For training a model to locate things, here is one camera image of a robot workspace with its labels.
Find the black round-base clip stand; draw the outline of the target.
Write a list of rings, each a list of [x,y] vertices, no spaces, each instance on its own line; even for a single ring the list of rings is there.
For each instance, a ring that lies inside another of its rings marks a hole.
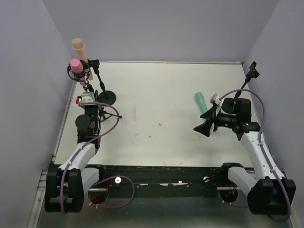
[[[108,105],[113,105],[116,102],[116,95],[110,90],[106,90],[105,85],[100,77],[99,65],[100,62],[98,59],[88,60],[88,65],[93,69],[94,73],[97,75],[99,80],[99,85],[102,89],[102,92],[98,96],[98,101],[101,103],[106,103]]]

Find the pink microphone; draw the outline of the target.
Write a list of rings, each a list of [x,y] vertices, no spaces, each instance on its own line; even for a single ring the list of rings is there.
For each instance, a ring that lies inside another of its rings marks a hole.
[[[79,82],[81,86],[86,86],[86,72],[82,62],[79,59],[74,58],[70,61],[70,68],[72,79]]]

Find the peach microphone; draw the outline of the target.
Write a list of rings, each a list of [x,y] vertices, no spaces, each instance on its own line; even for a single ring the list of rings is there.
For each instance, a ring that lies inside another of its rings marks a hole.
[[[83,60],[88,63],[88,58],[86,54],[85,44],[80,38],[75,38],[72,40],[73,49],[78,54],[79,60]]]

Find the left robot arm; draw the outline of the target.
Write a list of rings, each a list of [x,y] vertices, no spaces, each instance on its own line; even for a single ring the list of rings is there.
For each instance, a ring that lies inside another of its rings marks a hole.
[[[100,147],[101,106],[95,104],[97,91],[84,92],[76,103],[84,114],[76,118],[77,147],[62,165],[51,164],[46,176],[45,211],[80,212],[90,184],[99,179],[99,171],[88,168],[89,160]]]

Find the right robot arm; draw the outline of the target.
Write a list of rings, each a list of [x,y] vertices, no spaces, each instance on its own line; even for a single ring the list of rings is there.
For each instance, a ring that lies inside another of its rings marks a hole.
[[[227,179],[236,184],[247,197],[250,211],[256,215],[287,215],[296,185],[277,169],[270,152],[264,145],[259,123],[251,120],[251,101],[245,98],[225,98],[201,118],[204,123],[194,131],[209,137],[219,127],[231,129],[246,149],[255,177],[236,163],[224,163]]]

